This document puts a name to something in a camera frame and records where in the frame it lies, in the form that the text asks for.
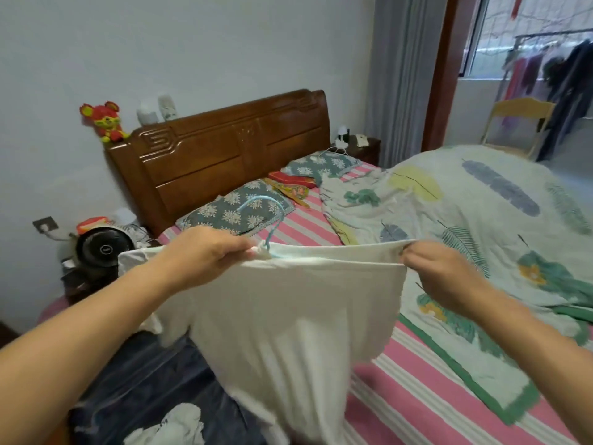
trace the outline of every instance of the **stuffed toy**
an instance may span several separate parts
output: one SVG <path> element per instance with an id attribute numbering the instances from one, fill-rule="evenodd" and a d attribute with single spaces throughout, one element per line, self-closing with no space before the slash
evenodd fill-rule
<path id="1" fill-rule="evenodd" d="M 103 143 L 121 142 L 130 136 L 122 131 L 118 112 L 119 106 L 112 101 L 108 101 L 103 106 L 93 107 L 86 103 L 80 106 L 80 113 L 93 120 L 95 130 L 101 136 Z"/>

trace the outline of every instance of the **red pillow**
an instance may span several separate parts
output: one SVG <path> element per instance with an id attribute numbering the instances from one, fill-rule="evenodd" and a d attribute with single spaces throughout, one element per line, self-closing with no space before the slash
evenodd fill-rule
<path id="1" fill-rule="evenodd" d="M 298 184 L 300 186 L 308 187 L 309 189 L 317 187 L 315 179 L 307 178 L 306 176 L 290 176 L 281 171 L 271 171 L 267 174 L 267 177 L 282 184 Z"/>

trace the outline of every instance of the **gray floral pillow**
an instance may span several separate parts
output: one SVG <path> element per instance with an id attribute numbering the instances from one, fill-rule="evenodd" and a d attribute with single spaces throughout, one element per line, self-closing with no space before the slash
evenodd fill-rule
<path id="1" fill-rule="evenodd" d="M 304 158 L 291 161 L 282 169 L 282 172 L 292 176 L 315 178 L 315 183 L 319 187 L 322 184 L 323 175 L 340 177 L 359 165 L 360 161 L 352 156 L 329 151 L 317 151 Z"/>
<path id="2" fill-rule="evenodd" d="M 237 209 L 257 195 L 266 195 L 278 200 L 284 206 L 284 215 L 295 207 L 263 180 L 251 181 L 236 190 L 218 197 L 178 219 L 175 224 L 182 231 L 197 225 L 206 225 L 217 230 L 227 230 L 235 235 L 253 235 L 280 219 L 280 208 L 270 200 L 253 200 L 241 212 Z"/>

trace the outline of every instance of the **chair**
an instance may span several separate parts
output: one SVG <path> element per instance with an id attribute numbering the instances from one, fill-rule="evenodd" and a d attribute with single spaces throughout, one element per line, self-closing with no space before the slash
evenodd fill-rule
<path id="1" fill-rule="evenodd" d="M 494 106 L 492 107 L 492 111 L 490 112 L 490 117 L 488 118 L 488 122 L 486 123 L 486 129 L 484 130 L 481 144 L 500 151 L 504 151 L 505 153 L 514 154 L 515 156 L 519 156 L 524 159 L 529 159 L 534 154 L 534 151 L 540 143 L 541 136 L 545 131 L 545 127 L 548 124 L 548 121 L 550 121 L 552 112 L 554 111 L 554 106 L 556 106 L 555 103 L 550 103 L 548 101 L 539 101 L 531 97 L 514 98 L 513 100 L 498 101 L 494 104 Z M 491 143 L 486 142 L 488 130 L 490 129 L 492 119 L 494 119 L 494 117 L 507 116 L 522 117 L 524 119 L 543 120 L 541 126 L 538 125 L 539 128 L 533 137 L 533 141 L 531 142 L 529 150 L 525 151 L 522 149 L 513 148 L 511 146 L 493 145 Z"/>

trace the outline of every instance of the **wooden headboard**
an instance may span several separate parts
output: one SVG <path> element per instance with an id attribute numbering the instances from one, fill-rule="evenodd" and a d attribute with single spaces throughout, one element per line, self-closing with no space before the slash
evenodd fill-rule
<path id="1" fill-rule="evenodd" d="M 302 89 L 144 126 L 105 151 L 156 236 L 218 195 L 329 145 L 325 93 Z"/>

